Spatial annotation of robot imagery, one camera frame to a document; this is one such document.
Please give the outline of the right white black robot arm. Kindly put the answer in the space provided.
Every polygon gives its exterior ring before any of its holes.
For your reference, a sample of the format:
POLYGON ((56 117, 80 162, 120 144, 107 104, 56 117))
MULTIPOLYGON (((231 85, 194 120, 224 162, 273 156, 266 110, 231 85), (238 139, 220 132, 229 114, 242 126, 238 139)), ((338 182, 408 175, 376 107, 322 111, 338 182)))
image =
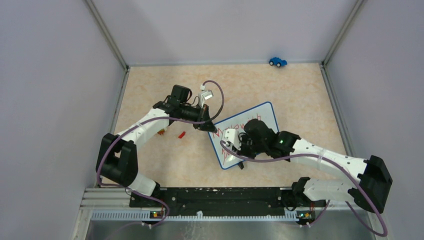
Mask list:
POLYGON ((321 181, 302 177, 292 185, 293 200, 299 206, 311 201, 335 200, 350 202, 368 212, 384 212, 393 179, 384 160, 371 155, 357 158, 327 150, 289 131, 275 132, 265 122, 252 119, 243 132, 233 136, 238 141, 231 150, 254 159, 265 153, 271 159, 302 164, 336 177, 321 181))

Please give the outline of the red marker cap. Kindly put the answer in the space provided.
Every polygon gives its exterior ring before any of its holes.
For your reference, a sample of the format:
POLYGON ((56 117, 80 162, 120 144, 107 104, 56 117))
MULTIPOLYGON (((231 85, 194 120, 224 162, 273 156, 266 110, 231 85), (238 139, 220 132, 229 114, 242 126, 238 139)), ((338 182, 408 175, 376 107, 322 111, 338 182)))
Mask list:
POLYGON ((186 132, 185 131, 183 131, 179 136, 178 136, 178 138, 179 139, 182 139, 184 136, 186 135, 186 132))

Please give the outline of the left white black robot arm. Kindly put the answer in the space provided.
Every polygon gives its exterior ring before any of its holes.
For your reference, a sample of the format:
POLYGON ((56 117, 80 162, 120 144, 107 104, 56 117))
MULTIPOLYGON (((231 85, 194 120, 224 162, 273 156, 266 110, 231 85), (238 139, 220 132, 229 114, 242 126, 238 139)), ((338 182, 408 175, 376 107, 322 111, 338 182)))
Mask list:
POLYGON ((138 192, 147 206, 156 206, 161 198, 157 191, 160 185, 139 172, 139 148, 173 122, 191 124, 199 131, 218 131, 205 103, 214 96, 213 92, 202 84, 196 105, 188 102, 192 95, 189 88, 176 84, 165 100, 155 103, 143 118, 129 128, 118 134, 105 134, 95 167, 97 178, 107 178, 112 181, 111 186, 122 186, 138 192))

